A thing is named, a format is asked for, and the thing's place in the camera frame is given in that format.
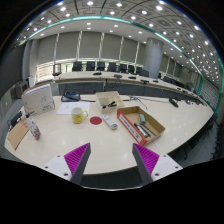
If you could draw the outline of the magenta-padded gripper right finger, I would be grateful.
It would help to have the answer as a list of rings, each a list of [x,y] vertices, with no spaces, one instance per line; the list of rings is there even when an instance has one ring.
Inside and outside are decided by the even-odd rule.
[[[182,169],[169,155],[158,155],[136,143],[132,146],[132,153],[144,185]]]

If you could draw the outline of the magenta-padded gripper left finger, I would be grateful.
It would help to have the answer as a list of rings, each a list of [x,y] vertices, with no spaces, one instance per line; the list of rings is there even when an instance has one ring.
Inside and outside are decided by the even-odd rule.
[[[79,185],[90,154],[91,145],[87,143],[65,155],[53,157],[43,166],[43,170]]]

